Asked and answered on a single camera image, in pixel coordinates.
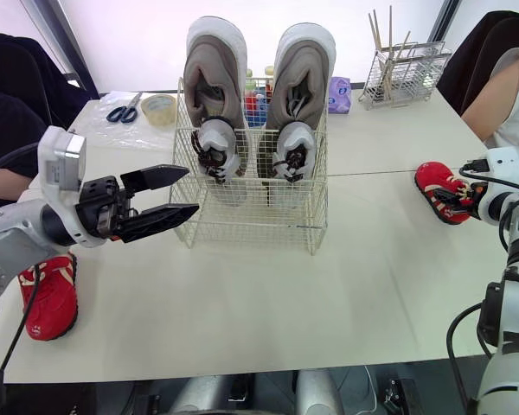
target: gray sneaker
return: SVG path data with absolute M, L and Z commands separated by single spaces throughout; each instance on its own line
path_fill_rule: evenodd
M 229 206 L 246 200 L 244 176 L 248 137 L 235 129 L 246 129 L 244 88 L 247 48 L 242 33 L 220 17 L 201 17 L 190 25 L 187 61 L 184 67 L 184 100 L 200 171 L 210 176 L 208 188 Z
M 279 134 L 263 137 L 257 157 L 260 178 L 280 178 L 288 184 L 271 186 L 272 205 L 296 207 L 304 199 L 292 197 L 292 189 L 313 176 L 317 147 L 313 131 L 325 111 L 335 59 L 335 40 L 315 23 L 291 26 L 279 41 L 266 121 L 266 129 Z

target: wire basket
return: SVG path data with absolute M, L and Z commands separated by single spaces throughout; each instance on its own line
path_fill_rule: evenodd
M 252 79 L 258 87 L 267 79 Z M 277 143 L 279 131 L 248 128 L 249 145 L 246 172 L 220 185 L 199 170 L 191 135 L 196 128 L 190 122 L 179 80 L 177 120 L 173 163 L 190 172 L 170 188 L 170 203 L 198 203 L 196 214 L 176 229 L 188 247 L 199 241 L 251 243 L 263 246 L 306 248 L 314 254 L 327 229 L 327 134 L 326 110 L 320 119 L 315 138 L 316 163 L 310 180 L 290 183 L 285 179 L 263 178 L 258 171 L 272 171 L 272 154 L 263 149 Z M 266 111 L 266 106 L 256 108 Z M 248 113 L 258 117 L 258 113 Z
M 452 52 L 443 41 L 406 43 L 375 51 L 369 77 L 359 100 L 368 109 L 385 105 L 405 105 L 429 100 Z

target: red slipper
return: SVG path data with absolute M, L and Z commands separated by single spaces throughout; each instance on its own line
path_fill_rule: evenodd
M 444 164 L 438 162 L 427 162 L 419 166 L 415 172 L 415 184 L 431 205 L 434 213 L 440 220 L 449 225 L 459 225 L 470 218 L 468 213 L 456 213 L 454 206 L 449 206 L 439 201 L 434 190 L 444 188 L 454 193 L 459 198 L 462 207 L 469 207 L 473 201 L 468 196 L 470 184 L 453 175 L 452 171 Z
M 25 323 L 31 338 L 53 340 L 73 327 L 77 319 L 77 293 L 74 285 L 76 265 L 75 256 L 70 253 L 39 264 L 41 280 Z M 31 266 L 17 278 L 25 308 L 35 286 L 35 267 Z

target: white robotic arm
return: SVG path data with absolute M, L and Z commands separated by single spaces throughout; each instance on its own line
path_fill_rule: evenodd
M 519 156 L 514 148 L 492 149 L 485 159 L 466 164 L 460 173 L 488 180 L 471 185 L 475 201 L 471 215 L 491 225 L 502 222 L 509 230 L 502 281 L 488 285 L 478 322 L 484 340 L 497 351 L 484 372 L 477 403 L 470 411 L 479 415 L 519 415 L 519 186 L 507 184 L 519 184 Z
M 189 171 L 158 165 L 82 183 L 85 138 L 48 127 L 38 146 L 44 200 L 0 207 L 0 295 L 21 271 L 67 251 L 106 239 L 131 242 L 178 227 L 198 210 L 196 204 L 164 204 L 139 213 L 131 198 L 140 191 L 163 188 Z M 3 373 L 0 370 L 0 405 Z

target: purple box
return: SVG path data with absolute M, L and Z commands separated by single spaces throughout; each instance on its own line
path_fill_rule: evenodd
M 352 106 L 349 78 L 333 76 L 329 83 L 329 113 L 347 114 Z

